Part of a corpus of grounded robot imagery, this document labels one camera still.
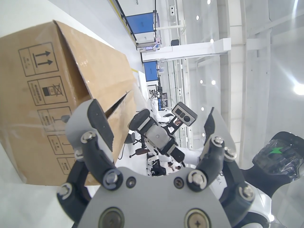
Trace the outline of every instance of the black chair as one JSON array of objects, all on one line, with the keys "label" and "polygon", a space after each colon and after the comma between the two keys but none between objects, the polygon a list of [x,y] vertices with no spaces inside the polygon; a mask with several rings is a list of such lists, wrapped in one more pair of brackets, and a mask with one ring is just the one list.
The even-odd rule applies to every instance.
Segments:
[{"label": "black chair", "polygon": [[133,132],[132,134],[127,135],[125,143],[129,144],[129,143],[134,143],[135,142],[135,132]]},{"label": "black chair", "polygon": [[135,155],[142,155],[142,154],[146,154],[146,153],[150,152],[148,149],[146,149],[145,138],[143,136],[141,136],[140,140],[135,139],[135,142],[133,143],[133,145],[135,145],[136,143],[141,143],[141,148],[136,149],[135,153],[133,155],[130,155],[129,158],[131,158]]}]

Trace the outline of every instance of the box flap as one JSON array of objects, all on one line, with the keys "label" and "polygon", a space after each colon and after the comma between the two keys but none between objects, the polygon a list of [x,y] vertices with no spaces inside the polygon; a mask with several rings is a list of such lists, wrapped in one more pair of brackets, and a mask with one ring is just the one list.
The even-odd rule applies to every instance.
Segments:
[{"label": "box flap", "polygon": [[56,21],[92,98],[104,111],[122,98],[135,82],[125,54]]}]

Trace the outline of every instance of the office chair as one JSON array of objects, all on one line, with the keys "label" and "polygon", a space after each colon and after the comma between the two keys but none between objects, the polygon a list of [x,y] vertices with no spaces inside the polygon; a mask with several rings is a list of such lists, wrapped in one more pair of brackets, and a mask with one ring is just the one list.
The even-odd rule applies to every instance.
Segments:
[{"label": "office chair", "polygon": [[135,145],[136,143],[141,143],[141,148],[136,149],[135,153],[133,155],[130,155],[129,158],[131,158],[135,155],[142,155],[142,154],[146,154],[146,153],[150,152],[148,149],[146,149],[145,138],[143,136],[141,136],[140,140],[135,139],[135,142],[133,143],[133,145]]}]

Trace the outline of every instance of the gray metal plate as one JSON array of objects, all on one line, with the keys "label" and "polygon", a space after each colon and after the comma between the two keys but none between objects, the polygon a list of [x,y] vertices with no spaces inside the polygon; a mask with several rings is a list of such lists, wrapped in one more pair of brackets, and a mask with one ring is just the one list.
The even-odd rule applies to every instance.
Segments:
[{"label": "gray metal plate", "polygon": [[[211,189],[195,193],[188,188],[186,177],[191,168],[160,177],[142,176],[125,167],[118,169],[124,177],[122,186],[116,191],[108,191],[101,186],[82,216],[79,228],[98,228],[100,215],[109,207],[117,207],[123,212],[124,228],[182,228],[187,212],[194,208],[207,214],[213,228],[231,228]],[[132,189],[126,187],[130,176],[137,181]],[[174,187],[176,177],[184,180],[182,189]]]}]

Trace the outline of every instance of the printed handling symbol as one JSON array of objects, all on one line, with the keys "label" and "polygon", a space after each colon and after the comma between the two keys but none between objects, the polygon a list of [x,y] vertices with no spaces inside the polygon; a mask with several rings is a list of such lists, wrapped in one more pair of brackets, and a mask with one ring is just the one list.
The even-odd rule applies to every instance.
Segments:
[{"label": "printed handling symbol", "polygon": [[53,84],[52,86],[49,86],[49,87],[43,87],[42,91],[43,91],[44,96],[63,95],[60,84],[58,84],[58,85]]}]

